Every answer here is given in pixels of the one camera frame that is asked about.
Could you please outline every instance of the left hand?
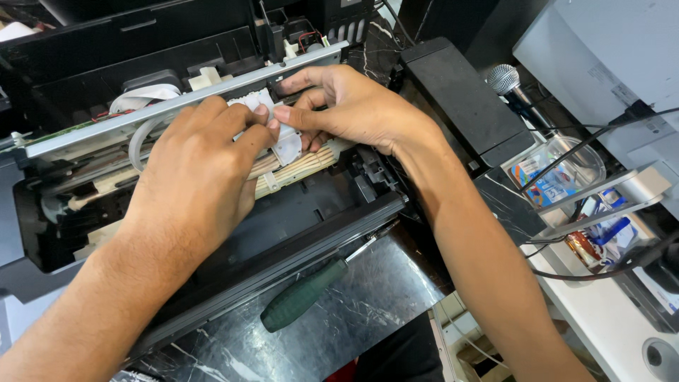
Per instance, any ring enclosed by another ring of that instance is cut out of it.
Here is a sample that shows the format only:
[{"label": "left hand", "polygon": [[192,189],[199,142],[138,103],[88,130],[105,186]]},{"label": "left hand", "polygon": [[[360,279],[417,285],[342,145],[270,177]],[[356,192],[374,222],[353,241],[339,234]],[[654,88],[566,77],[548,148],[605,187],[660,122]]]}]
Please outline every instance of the left hand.
[{"label": "left hand", "polygon": [[255,203],[257,180],[246,179],[256,155],[280,132],[268,115],[264,105],[253,113],[221,97],[183,109],[153,146],[115,238],[141,237],[167,254],[163,262],[197,266]]}]

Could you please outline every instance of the right hand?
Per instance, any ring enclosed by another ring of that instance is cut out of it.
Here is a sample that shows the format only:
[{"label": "right hand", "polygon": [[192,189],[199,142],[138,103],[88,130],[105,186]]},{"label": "right hand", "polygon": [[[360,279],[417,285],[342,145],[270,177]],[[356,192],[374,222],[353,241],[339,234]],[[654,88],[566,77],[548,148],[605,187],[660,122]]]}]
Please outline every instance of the right hand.
[{"label": "right hand", "polygon": [[[329,135],[376,146],[399,156],[404,145],[445,139],[426,114],[398,94],[348,65],[308,67],[281,81],[278,92],[291,94],[309,86],[294,107],[276,106],[274,117],[303,131],[302,144],[316,152]],[[327,105],[323,111],[314,107]]]}]

